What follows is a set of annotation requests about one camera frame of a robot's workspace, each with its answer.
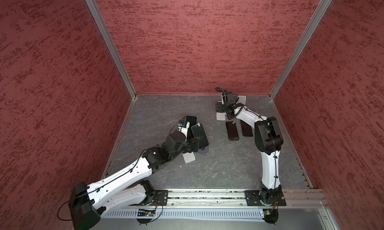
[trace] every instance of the phone screen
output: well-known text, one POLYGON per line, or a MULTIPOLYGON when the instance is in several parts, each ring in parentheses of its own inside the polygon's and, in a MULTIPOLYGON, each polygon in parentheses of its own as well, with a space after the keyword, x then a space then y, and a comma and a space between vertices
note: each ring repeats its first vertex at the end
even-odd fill
POLYGON ((202 149, 209 145, 207 136, 204 131, 203 124, 200 123, 195 126, 192 126, 192 132, 195 138, 198 139, 199 149, 202 149))
POLYGON ((243 133, 243 136, 244 137, 253 137, 252 127, 249 126, 243 120, 240 120, 240 123, 241 123, 241 132, 243 133))
POLYGON ((191 139, 192 137, 194 137, 194 135, 192 133, 191 127, 195 126, 197 124, 197 117, 196 116, 192 116, 192 115, 187 115, 186 121, 189 122, 189 128, 188 128, 188 132, 187 132, 187 139, 191 139))
POLYGON ((228 139, 229 141, 239 140, 239 133, 237 132, 236 122, 226 122, 228 139))

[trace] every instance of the gray marble floor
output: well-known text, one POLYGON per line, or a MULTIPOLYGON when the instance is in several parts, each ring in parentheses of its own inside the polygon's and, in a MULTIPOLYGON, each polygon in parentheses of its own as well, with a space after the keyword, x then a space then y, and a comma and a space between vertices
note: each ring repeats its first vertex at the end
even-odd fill
MULTIPOLYGON (((260 188, 261 154, 253 138, 242 136, 238 119, 235 121, 240 140, 228 140, 225 121, 216 120, 215 103, 219 96, 139 95, 109 174, 132 163, 143 149, 165 141, 170 128, 180 118, 194 115, 204 125, 209 152, 195 153, 196 160, 187 164, 178 156, 148 178, 152 185, 155 188, 260 188)), ((247 97, 246 105, 263 116, 275 115, 267 97, 247 97)), ((285 189, 308 188, 288 144, 282 146, 279 174, 285 189)))

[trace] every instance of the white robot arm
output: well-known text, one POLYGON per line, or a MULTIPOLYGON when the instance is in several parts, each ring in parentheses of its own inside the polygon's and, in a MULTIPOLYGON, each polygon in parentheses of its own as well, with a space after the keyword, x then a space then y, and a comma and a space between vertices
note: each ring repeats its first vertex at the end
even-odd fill
POLYGON ((261 116, 251 111, 243 103, 238 103, 239 97, 227 90, 219 87, 215 90, 222 93, 222 101, 216 103, 218 120, 225 121, 225 116, 219 117, 219 114, 225 114, 229 120, 236 117, 254 128, 255 144, 262 155, 263 165, 260 200, 264 205, 274 204, 278 197, 283 196, 278 168, 283 137, 276 118, 261 116))
POLYGON ((140 157, 124 169, 98 182, 89 185, 81 182, 73 188, 68 206, 75 230, 90 229, 117 208, 151 203, 155 189, 149 181, 127 187, 162 169, 179 154, 198 150, 199 138, 187 139, 190 123, 180 120, 178 124, 178 130, 169 134, 161 146, 143 150, 140 157))

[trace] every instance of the metal frame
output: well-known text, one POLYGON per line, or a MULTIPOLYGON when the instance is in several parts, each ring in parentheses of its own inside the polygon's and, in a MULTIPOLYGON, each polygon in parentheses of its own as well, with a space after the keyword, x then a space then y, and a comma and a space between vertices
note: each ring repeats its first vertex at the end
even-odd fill
POLYGON ((314 11, 308 25, 306 26, 303 34, 301 35, 301 38, 299 42, 296 45, 295 50, 293 51, 291 58, 288 60, 287 64, 285 65, 279 79, 277 80, 275 86, 273 87, 271 93, 269 94, 270 98, 273 100, 283 85, 285 79, 287 78, 288 74, 290 73, 293 65, 295 64, 296 60, 300 56, 301 52, 303 51, 305 45, 307 44, 308 40, 310 39, 311 35, 313 34, 314 30, 316 29, 317 25, 319 24, 321 18, 323 17, 325 11, 328 9, 329 4, 332 0, 320 0, 319 5, 317 6, 316 10, 314 11))
POLYGON ((121 74, 121 77, 122 77, 128 91, 129 91, 129 94, 131 95, 132 99, 135 99, 136 98, 136 92, 133 89, 133 85, 131 83, 131 80, 129 79, 127 71, 125 70, 124 64, 121 61, 121 58, 120 58, 119 53, 116 49, 116 46, 113 43, 113 40, 111 38, 111 35, 108 32, 107 26, 105 25, 103 17, 101 16, 99 8, 97 7, 96 1, 95 0, 85 0, 85 2, 87 3, 89 10, 91 11, 93 19, 96 22, 96 25, 99 27, 101 35, 104 38, 105 44, 107 45, 109 52, 111 53, 112 58, 115 61, 115 64, 116 64, 116 66, 117 66, 117 68, 121 74))
POLYGON ((126 116, 124 118, 124 121, 123 121, 123 123, 121 125, 118 137, 116 138, 115 145, 112 148, 112 152, 111 152, 111 154, 109 156, 107 165, 106 165, 106 167, 104 169, 103 176, 101 177, 101 179, 106 178, 108 176, 108 173, 111 171, 111 168, 113 166, 113 161, 116 158, 116 154, 117 154, 118 149, 120 147, 122 138, 124 137, 124 133, 127 130, 128 122, 129 122, 129 119, 131 118, 133 107, 135 105, 136 100, 137 100, 137 98, 132 99, 131 104, 129 105, 127 114, 126 114, 126 116))
MULTIPOLYGON (((156 211, 155 218, 195 220, 239 220, 263 222, 262 209, 270 207, 248 207, 245 191, 252 189, 190 189, 168 190, 167 204, 156 211)), ((283 189, 287 206, 279 208, 312 208, 319 210, 319 217, 327 230, 339 230, 321 189, 283 189)), ((108 213, 103 218, 153 218, 138 217, 143 206, 126 206, 108 213)))
MULTIPOLYGON (((168 190, 164 208, 272 208, 247 206, 246 190, 254 189, 165 189, 168 190)), ((283 189, 286 206, 279 208, 329 208, 321 189, 283 189)))
POLYGON ((319 208, 319 214, 321 221, 323 222, 326 230, 339 230, 339 225, 333 216, 332 211, 329 208, 319 208))
POLYGON ((275 117, 277 118, 277 121, 279 122, 280 130, 282 131, 283 135, 285 136, 284 143, 288 144, 293 149, 293 154, 295 155, 296 162, 299 165, 299 167, 301 168, 301 171, 303 172, 303 175, 305 177, 305 180, 308 183, 308 186, 310 188, 313 188, 313 185, 312 185, 312 183, 310 181, 310 178, 308 177, 308 174, 306 173, 305 168, 304 168, 304 166, 303 166, 303 164, 302 164, 302 162, 300 160, 300 157, 297 154, 296 148, 295 148, 295 146, 294 146, 294 144, 293 144, 293 142, 291 140, 291 137, 289 136, 287 128, 285 128, 285 125, 284 125, 283 119, 280 116, 279 110, 277 110, 276 105, 273 102, 273 100, 271 100, 271 103, 272 103, 272 107, 273 107, 273 109, 274 109, 274 111, 276 113, 275 117))

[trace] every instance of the red wall panel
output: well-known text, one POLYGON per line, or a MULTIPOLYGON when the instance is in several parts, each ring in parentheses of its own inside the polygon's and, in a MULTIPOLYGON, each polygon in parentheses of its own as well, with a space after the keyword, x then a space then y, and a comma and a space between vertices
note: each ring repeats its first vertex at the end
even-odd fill
POLYGON ((137 93, 268 95, 320 0, 96 0, 137 93))
POLYGON ((383 229, 384 0, 333 0, 275 103, 342 229, 383 229))
POLYGON ((56 210, 100 179, 130 96, 84 0, 0 0, 0 19, 0 226, 70 229, 56 210))

